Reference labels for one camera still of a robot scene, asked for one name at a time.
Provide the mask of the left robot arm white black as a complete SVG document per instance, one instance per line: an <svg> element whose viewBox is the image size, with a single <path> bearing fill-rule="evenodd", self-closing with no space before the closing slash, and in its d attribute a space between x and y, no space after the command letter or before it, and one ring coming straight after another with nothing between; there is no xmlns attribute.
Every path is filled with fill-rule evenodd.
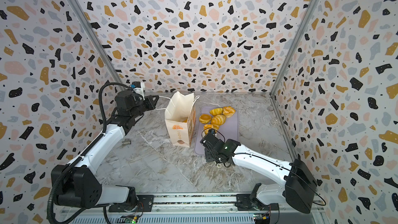
<svg viewBox="0 0 398 224"><path fill-rule="evenodd" d="M52 189L47 203L48 220L56 221L54 207L68 206L83 210L110 205L122 205L128 210L136 208L138 198L133 187L104 186L96 173L117 143L144 116L155 110L159 96L143 96L136 90L119 92L116 107L103 130L87 148L66 165L57 165L51 172Z"/></svg>

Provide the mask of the printed paper bread bag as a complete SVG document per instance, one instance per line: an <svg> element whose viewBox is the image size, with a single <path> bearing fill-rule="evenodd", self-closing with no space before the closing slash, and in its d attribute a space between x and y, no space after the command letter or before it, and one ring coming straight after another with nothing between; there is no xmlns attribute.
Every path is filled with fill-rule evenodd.
<svg viewBox="0 0 398 224"><path fill-rule="evenodd" d="M166 108L157 108L164 111L164 120L172 145L189 148L193 138L196 123L195 103L199 96L176 92L171 97L159 96L169 100Z"/></svg>

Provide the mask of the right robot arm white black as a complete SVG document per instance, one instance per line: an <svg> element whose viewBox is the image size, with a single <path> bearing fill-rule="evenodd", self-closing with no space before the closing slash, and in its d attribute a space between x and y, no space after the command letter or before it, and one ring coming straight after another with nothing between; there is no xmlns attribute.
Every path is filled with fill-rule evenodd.
<svg viewBox="0 0 398 224"><path fill-rule="evenodd" d="M207 162L238 166L255 171L275 182L256 184L250 201L257 208L286 202L296 211L309 214L316 196L317 181L307 165L299 159L292 162L277 160L258 153L238 141L219 139L215 129L203 131L200 140Z"/></svg>

